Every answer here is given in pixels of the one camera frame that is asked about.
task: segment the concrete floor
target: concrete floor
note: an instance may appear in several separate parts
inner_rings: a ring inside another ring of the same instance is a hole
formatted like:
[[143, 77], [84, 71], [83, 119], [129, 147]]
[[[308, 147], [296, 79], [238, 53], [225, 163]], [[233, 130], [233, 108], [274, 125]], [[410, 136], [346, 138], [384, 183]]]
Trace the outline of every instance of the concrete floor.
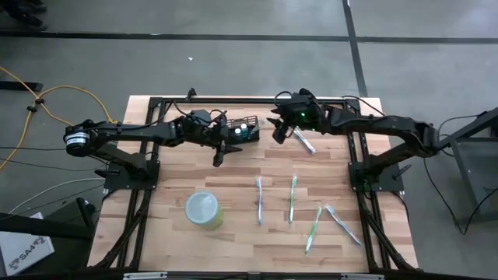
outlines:
[[[339, 0], [47, 0], [51, 30], [346, 35]], [[498, 2], [476, 0], [351, 0], [359, 36], [498, 37]], [[0, 28], [18, 28], [0, 14]], [[274, 95], [280, 90], [310, 89], [318, 96], [357, 95], [349, 43], [248, 42], [188, 40], [77, 40], [2, 38], [0, 65], [45, 89], [61, 84], [96, 93], [122, 118], [134, 94]], [[478, 114], [498, 104], [498, 45], [360, 44], [369, 96], [380, 97], [384, 111], [438, 125], [449, 117]], [[0, 79], [6, 77], [0, 73]], [[0, 145], [15, 145], [26, 106], [23, 92], [0, 92]], [[47, 96], [49, 108], [71, 122], [103, 120], [88, 96], [61, 90]], [[452, 132], [465, 121], [445, 126]], [[63, 147], [64, 125], [36, 113], [26, 147]], [[9, 151], [0, 151], [5, 158]], [[92, 159], [64, 152], [20, 151], [15, 159], [30, 163], [88, 169]], [[456, 211], [472, 211], [453, 159], [428, 159], [434, 180]], [[430, 185], [421, 159], [403, 175], [406, 202], [419, 266], [431, 272], [498, 278], [497, 222], [472, 225], [466, 236]], [[51, 185], [94, 177], [89, 172], [46, 170], [10, 163], [0, 172], [0, 211], [7, 212]], [[34, 200], [34, 207], [99, 182], [74, 184]], [[100, 207], [101, 189], [83, 195]], [[42, 208], [46, 215], [60, 203]]]

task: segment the yellow cable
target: yellow cable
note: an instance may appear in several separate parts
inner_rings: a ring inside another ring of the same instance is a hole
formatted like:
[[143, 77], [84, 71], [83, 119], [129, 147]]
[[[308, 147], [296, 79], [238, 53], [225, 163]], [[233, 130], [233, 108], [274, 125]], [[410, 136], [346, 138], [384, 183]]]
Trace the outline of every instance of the yellow cable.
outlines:
[[[117, 121], [113, 120], [110, 115], [109, 115], [109, 112], [107, 111], [107, 108], [105, 107], [105, 105], [103, 105], [102, 101], [99, 100], [99, 98], [91, 93], [90, 91], [88, 90], [85, 90], [85, 89], [81, 89], [79, 87], [76, 87], [76, 86], [55, 86], [54, 88], [51, 88], [51, 89], [47, 89], [45, 90], [44, 92], [42, 92], [40, 95], [37, 95], [35, 92], [33, 92], [33, 90], [30, 89], [29, 86], [27, 86], [21, 79], [17, 78], [17, 76], [15, 76], [14, 74], [12, 74], [11, 72], [9, 72], [7, 69], [3, 68], [2, 66], [0, 66], [0, 70], [2, 70], [3, 72], [7, 73], [9, 76], [11, 76], [12, 78], [14, 78], [17, 82], [20, 82], [21, 85], [23, 85], [31, 94], [33, 94], [33, 96], [35, 97], [35, 99], [39, 99], [41, 98], [42, 96], [44, 96], [45, 94], [53, 91], [53, 90], [56, 90], [56, 89], [63, 89], [63, 88], [66, 88], [66, 89], [76, 89], [76, 90], [79, 90], [83, 93], [87, 93], [89, 95], [91, 95], [91, 97], [94, 98], [94, 100], [96, 100], [100, 106], [102, 107], [103, 111], [105, 112], [106, 116], [107, 116], [107, 119], [109, 120], [109, 122], [111, 123], [116, 123]], [[49, 110], [48, 108], [44, 105], [44, 104], [40, 104], [44, 110], [47, 112], [47, 114], [54, 118], [55, 120], [57, 121], [60, 121], [64, 124], [67, 124], [67, 125], [72, 125], [72, 123], [70, 123], [69, 121], [66, 121], [60, 117], [57, 117], [55, 115], [53, 115]], [[9, 162], [9, 160], [16, 154], [17, 150], [19, 149], [19, 147], [23, 144], [24, 142], [24, 138], [26, 137], [26, 132], [27, 132], [27, 129], [28, 129], [28, 126], [30, 125], [30, 120], [31, 120], [31, 114], [32, 112], [28, 112], [28, 115], [26, 117], [26, 121], [24, 122], [24, 128], [23, 128], [23, 133], [21, 134], [21, 139], [19, 140], [19, 142], [17, 143], [17, 146], [16, 148], [10, 153], [10, 155], [7, 157], [7, 160], [4, 161], [1, 165], [0, 165], [0, 170], [3, 169], [3, 167]]]
[[42, 92], [42, 93], [38, 96], [38, 98], [41, 98], [41, 97], [43, 97], [45, 94], [47, 94], [47, 93], [49, 93], [49, 92], [51, 92], [51, 91], [54, 91], [54, 90], [56, 90], [56, 89], [75, 89], [75, 90], [78, 90], [78, 91], [80, 91], [80, 92], [82, 92], [82, 93], [86, 93], [86, 94], [90, 95], [90, 96], [91, 96], [91, 97], [93, 97], [93, 98], [94, 98], [94, 100], [95, 100], [96, 102], [98, 102], [98, 104], [102, 107], [103, 112], [106, 114], [107, 121], [109, 121], [110, 123], [113, 123], [113, 124], [117, 123], [117, 121], [116, 121], [116, 120], [114, 120], [112, 117], [110, 117], [110, 115], [109, 115], [109, 111], [107, 111], [106, 106], [105, 106], [105, 105], [103, 105], [103, 102], [102, 102], [102, 101], [100, 101], [100, 99], [99, 99], [99, 98], [98, 98], [95, 94], [91, 93], [90, 91], [88, 91], [88, 90], [86, 90], [86, 89], [79, 88], [79, 87], [77, 87], [77, 86], [55, 86], [55, 87], [53, 87], [53, 88], [51, 88], [51, 89], [47, 89], [47, 90], [45, 90], [44, 92]]

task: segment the white cable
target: white cable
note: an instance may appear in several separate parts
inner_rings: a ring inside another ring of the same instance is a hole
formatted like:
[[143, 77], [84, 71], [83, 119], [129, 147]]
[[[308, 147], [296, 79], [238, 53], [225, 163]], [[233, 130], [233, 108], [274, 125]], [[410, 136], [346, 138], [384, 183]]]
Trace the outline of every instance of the white cable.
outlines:
[[62, 187], [62, 186], [65, 186], [67, 184], [72, 184], [72, 183], [78, 183], [78, 182], [84, 182], [84, 181], [89, 181], [89, 180], [105, 180], [104, 178], [86, 178], [86, 179], [78, 179], [78, 180], [70, 180], [70, 181], [67, 181], [67, 182], [64, 182], [64, 183], [60, 183], [60, 184], [57, 184], [55, 186], [52, 186], [52, 187], [49, 187], [47, 190], [45, 191], [42, 191], [40, 192], [39, 194], [36, 194], [35, 196], [33, 196], [32, 198], [28, 198], [27, 200], [25, 200], [24, 202], [22, 202], [21, 204], [17, 205], [16, 207], [14, 207], [14, 209], [10, 210], [9, 214], [12, 214], [15, 210], [17, 210], [19, 207], [25, 205], [26, 203], [32, 201], [33, 199], [41, 196], [42, 194], [48, 192], [48, 191], [51, 191], [53, 189], [55, 189], [56, 187]]

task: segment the butcher block tabletop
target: butcher block tabletop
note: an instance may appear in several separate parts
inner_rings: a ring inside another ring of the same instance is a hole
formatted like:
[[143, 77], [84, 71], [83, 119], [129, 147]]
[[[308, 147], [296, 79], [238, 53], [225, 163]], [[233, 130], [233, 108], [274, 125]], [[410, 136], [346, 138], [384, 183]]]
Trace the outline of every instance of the butcher block tabletop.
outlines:
[[[144, 124], [151, 96], [130, 96], [124, 116], [126, 124]], [[378, 98], [366, 101], [381, 110]], [[303, 135], [317, 150], [314, 155], [295, 137], [279, 145], [272, 139], [275, 117], [272, 104], [178, 105], [194, 109], [227, 110], [227, 117], [258, 116], [259, 142], [240, 145], [243, 152], [226, 155], [220, 167], [212, 166], [214, 150], [184, 143], [161, 147], [160, 178], [153, 192], [144, 237], [142, 271], [266, 271], [266, 272], [366, 272], [365, 248], [323, 211], [311, 251], [304, 253], [319, 205], [329, 204], [363, 242], [356, 194], [349, 186], [349, 157], [345, 136]], [[362, 114], [377, 114], [361, 103]], [[171, 107], [166, 120], [179, 117]], [[391, 146], [387, 136], [367, 135], [371, 153]], [[138, 142], [120, 142], [126, 152], [138, 152]], [[287, 221], [289, 192], [297, 176], [293, 223]], [[262, 225], [258, 225], [258, 189], [262, 180]], [[184, 214], [187, 198], [196, 191], [211, 191], [223, 209], [224, 222], [213, 231], [192, 224]], [[130, 191], [114, 192], [103, 202], [88, 265], [100, 261], [121, 235]], [[379, 193], [384, 231], [399, 253], [417, 266], [408, 220], [403, 204], [390, 193]], [[128, 248], [131, 260], [135, 234]], [[377, 263], [381, 263], [377, 239], [373, 237]]]

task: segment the green cup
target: green cup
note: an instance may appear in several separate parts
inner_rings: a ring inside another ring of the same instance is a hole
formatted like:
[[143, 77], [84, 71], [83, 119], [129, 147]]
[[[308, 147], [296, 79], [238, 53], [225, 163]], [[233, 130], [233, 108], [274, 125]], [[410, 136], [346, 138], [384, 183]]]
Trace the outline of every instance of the green cup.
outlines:
[[195, 225], [213, 230], [223, 223], [223, 210], [210, 191], [198, 191], [185, 203], [185, 215]]

